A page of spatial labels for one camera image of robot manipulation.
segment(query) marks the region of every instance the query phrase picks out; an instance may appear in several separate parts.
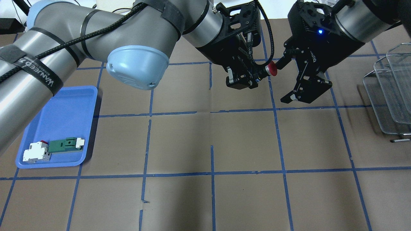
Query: black cable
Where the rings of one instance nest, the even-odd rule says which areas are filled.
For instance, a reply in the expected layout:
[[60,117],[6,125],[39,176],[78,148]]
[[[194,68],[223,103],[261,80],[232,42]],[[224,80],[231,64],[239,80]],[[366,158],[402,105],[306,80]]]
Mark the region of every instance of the black cable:
[[253,58],[253,53],[252,53],[252,46],[250,46],[249,48],[249,56],[250,59],[252,60],[252,62],[257,65],[257,66],[267,66],[271,61],[272,58],[274,57],[274,38],[272,37],[272,30],[271,30],[271,25],[270,25],[270,21],[268,20],[268,17],[266,15],[266,12],[264,11],[263,7],[261,6],[260,2],[258,0],[254,0],[255,4],[257,5],[257,7],[260,9],[263,17],[264,17],[264,21],[267,24],[267,29],[268,29],[268,36],[270,37],[270,45],[271,45],[271,54],[270,57],[268,58],[268,60],[264,63],[264,64],[256,64]]
[[[94,31],[94,32],[91,32],[90,34],[86,34],[86,35],[84,35],[84,36],[81,36],[81,37],[75,38],[75,39],[73,39],[73,40],[70,40],[70,41],[68,41],[68,42],[66,42],[66,43],[64,43],[64,44],[62,44],[62,45],[56,46],[56,47],[54,47],[54,48],[52,48],[52,49],[50,49],[50,50],[48,50],[48,51],[45,51],[45,52],[43,52],[43,53],[41,53],[41,54],[39,54],[39,55],[36,55],[36,58],[42,59],[42,58],[44,58],[44,57],[46,57],[46,56],[49,56],[49,55],[51,55],[51,54],[53,54],[53,53],[55,53],[55,52],[57,52],[57,51],[60,51],[60,50],[62,50],[62,49],[65,49],[65,48],[67,48],[67,47],[69,47],[69,46],[72,46],[72,45],[74,45],[74,44],[77,44],[77,43],[79,43],[79,42],[81,42],[81,41],[88,40],[88,39],[91,39],[91,38],[96,37],[96,36],[98,36],[98,35],[105,34],[105,33],[108,33],[108,32],[110,32],[110,31],[113,31],[113,30],[117,29],[118,27],[120,27],[127,19],[129,19],[129,18],[131,18],[133,15],[139,13],[139,12],[140,12],[142,9],[144,9],[146,6],[147,6],[147,4],[145,4],[145,3],[143,3],[143,2],[138,3],[136,6],[134,6],[134,7],[131,9],[131,11],[130,11],[129,13],[127,13],[126,15],[124,15],[123,17],[121,17],[117,22],[109,25],[108,27],[103,28],[103,29],[100,29],[100,30],[97,30],[97,31]],[[20,67],[15,67],[15,68],[9,70],[8,72],[6,72],[4,75],[0,76],[0,84],[1,84],[2,82],[4,82],[6,79],[8,79],[9,77],[11,77],[12,75],[14,75],[14,74],[16,74],[17,72],[19,72],[20,70],[21,70]]]
[[14,4],[13,0],[12,0],[12,3],[13,3],[13,6],[14,6],[14,10],[16,11],[17,17],[18,17],[18,19],[20,20],[20,23],[23,25],[23,22],[21,21],[21,18],[20,18],[20,16],[19,16],[18,13],[17,13],[16,5]]
[[113,10],[112,13],[114,13],[114,12],[116,12],[116,11],[118,11],[118,10],[121,10],[121,9],[131,9],[131,8],[118,8],[118,9]]

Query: blue tray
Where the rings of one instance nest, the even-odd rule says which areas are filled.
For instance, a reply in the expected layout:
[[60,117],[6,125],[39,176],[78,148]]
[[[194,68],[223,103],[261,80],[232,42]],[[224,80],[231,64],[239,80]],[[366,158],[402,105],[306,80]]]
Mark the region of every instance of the blue tray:
[[[97,88],[94,86],[62,88],[36,115],[24,130],[23,139],[16,157],[16,166],[21,169],[77,166],[86,158],[90,138]],[[30,143],[40,140],[81,137],[85,139],[82,151],[52,154],[49,161],[23,162],[23,153]]]

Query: red emergency stop button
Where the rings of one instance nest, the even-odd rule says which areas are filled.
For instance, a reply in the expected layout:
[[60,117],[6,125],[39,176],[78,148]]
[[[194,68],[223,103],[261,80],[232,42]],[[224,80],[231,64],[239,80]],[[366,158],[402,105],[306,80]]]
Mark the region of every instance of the red emergency stop button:
[[277,75],[277,66],[275,65],[274,61],[271,61],[266,66],[266,71],[267,71],[267,74],[269,74],[271,76],[276,76]]

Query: blue joint cap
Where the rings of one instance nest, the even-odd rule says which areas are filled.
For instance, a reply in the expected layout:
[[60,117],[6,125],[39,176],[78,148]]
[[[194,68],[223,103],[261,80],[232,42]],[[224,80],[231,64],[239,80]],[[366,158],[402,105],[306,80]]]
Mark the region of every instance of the blue joint cap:
[[58,2],[67,2],[67,1],[52,1],[52,0],[42,0],[36,2],[30,7],[30,10],[27,15],[27,29],[31,29],[34,27],[34,22],[36,21],[37,15],[39,15],[40,11],[44,9],[46,6],[58,3]]
[[163,52],[148,46],[130,45],[114,49],[107,58],[107,72],[132,87],[151,90],[157,87],[169,66]]

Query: grid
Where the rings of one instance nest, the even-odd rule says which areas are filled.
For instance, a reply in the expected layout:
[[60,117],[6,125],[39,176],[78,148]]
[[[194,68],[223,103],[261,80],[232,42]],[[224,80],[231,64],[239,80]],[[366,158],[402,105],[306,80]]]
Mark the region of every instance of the grid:
[[[264,55],[265,59],[261,59],[258,61],[263,61],[267,59],[267,50],[265,47],[265,42],[264,42],[264,37],[263,39],[263,49],[264,49]],[[351,55],[351,57],[377,57],[380,58],[380,56],[384,56],[383,54],[378,54],[375,45],[373,41],[371,41],[372,47],[375,51],[375,54],[372,55]],[[212,88],[212,64],[211,62],[190,62],[190,63],[172,63],[170,65],[198,65],[198,64],[206,64],[209,63],[210,65],[210,89]],[[97,88],[100,85],[100,80],[101,80],[101,75],[103,72],[104,63],[101,64],[100,67],[86,67],[86,68],[78,68],[78,70],[87,70],[87,69],[99,69],[99,78],[97,82]],[[0,180],[8,180],[12,181],[7,200],[4,206],[4,209],[2,211],[1,217],[0,217],[0,226],[3,222],[4,215],[7,210],[7,205],[10,200],[10,196],[13,192],[14,184],[17,180],[52,180],[52,179],[76,179],[76,184],[74,188],[74,193],[73,193],[73,198],[72,198],[72,203],[71,203],[71,208],[70,208],[70,213],[67,221],[67,231],[70,230],[70,224],[71,224],[71,219],[72,219],[72,214],[74,210],[74,205],[76,202],[76,194],[77,194],[77,189],[79,187],[79,181],[80,179],[99,179],[99,178],[142,178],[143,179],[143,184],[142,184],[142,191],[141,191],[141,200],[143,203],[148,203],[145,201],[145,183],[147,178],[153,178],[153,177],[180,177],[180,176],[211,176],[211,194],[212,194],[212,229],[213,231],[217,230],[216,228],[216,211],[215,211],[215,176],[217,175],[246,175],[246,174],[282,174],[283,176],[283,182],[284,182],[284,190],[285,190],[285,197],[286,197],[286,205],[287,205],[287,210],[288,210],[288,217],[289,217],[289,225],[290,229],[293,231],[293,219],[292,219],[292,211],[291,211],[291,206],[290,206],[290,198],[289,198],[289,192],[288,192],[288,185],[287,185],[287,174],[288,173],[322,173],[322,172],[352,172],[354,175],[354,179],[356,182],[357,190],[358,190],[358,195],[360,197],[361,205],[363,208],[363,213],[364,217],[368,226],[368,230],[372,230],[372,224],[370,223],[368,213],[367,213],[367,208],[364,203],[364,198],[362,195],[361,191],[361,186],[358,181],[357,177],[357,172],[358,171],[386,171],[386,170],[409,170],[411,169],[411,166],[400,166],[400,167],[369,167],[369,168],[356,168],[355,164],[352,160],[351,156],[351,151],[347,139],[347,135],[344,129],[344,124],[341,119],[341,114],[340,114],[340,109],[347,109],[347,108],[364,108],[364,107],[370,107],[371,105],[350,105],[350,106],[339,106],[337,104],[335,94],[333,89],[331,88],[331,95],[332,99],[334,101],[334,106],[318,106],[318,107],[302,107],[302,108],[293,108],[293,107],[288,107],[288,108],[277,108],[275,106],[275,100],[273,97],[273,90],[272,90],[272,85],[271,85],[271,78],[268,77],[268,84],[269,84],[269,89],[270,89],[270,95],[271,95],[271,102],[272,102],[272,108],[263,108],[263,109],[238,109],[238,110],[220,110],[220,111],[214,111],[211,113],[236,113],[236,112],[255,112],[255,111],[272,111],[274,120],[275,120],[275,132],[277,135],[278,139],[278,146],[279,146],[279,153],[280,153],[280,160],[281,160],[281,170],[267,170],[267,171],[215,171],[214,168],[214,147],[211,145],[210,147],[210,158],[211,158],[211,170],[207,172],[193,172],[193,173],[162,173],[162,174],[147,174],[147,165],[148,165],[148,155],[149,155],[149,147],[150,147],[150,130],[151,130],[151,124],[152,120],[149,120],[148,123],[148,131],[147,131],[147,141],[146,141],[146,150],[145,150],[145,162],[144,162],[144,173],[143,174],[131,174],[131,175],[101,175],[101,176],[82,176],[81,171],[83,164],[80,164],[79,170],[77,173],[77,176],[50,176],[50,177],[18,177],[18,171],[19,169],[16,169],[16,172],[14,174],[14,177],[12,178],[0,178]],[[109,117],[134,117],[134,116],[166,116],[166,115],[182,115],[182,114],[196,114],[196,111],[183,111],[183,112],[170,112],[170,113],[153,113],[152,112],[152,104],[153,104],[153,96],[154,96],[154,91],[151,90],[151,96],[150,96],[150,112],[149,113],[142,113],[142,114],[115,114],[115,115],[96,115],[99,118],[109,118]],[[314,110],[314,109],[335,109],[339,124],[341,127],[341,132],[344,137],[344,142],[345,146],[348,152],[348,158],[350,159],[351,163],[351,168],[342,168],[342,169],[286,169],[285,163],[284,163],[284,156],[283,156],[283,151],[282,151],[282,142],[281,142],[281,132],[279,129],[278,125],[278,120],[277,120],[277,112],[281,110]],[[143,221],[143,210],[140,210],[139,213],[139,230],[141,230],[141,225]]]

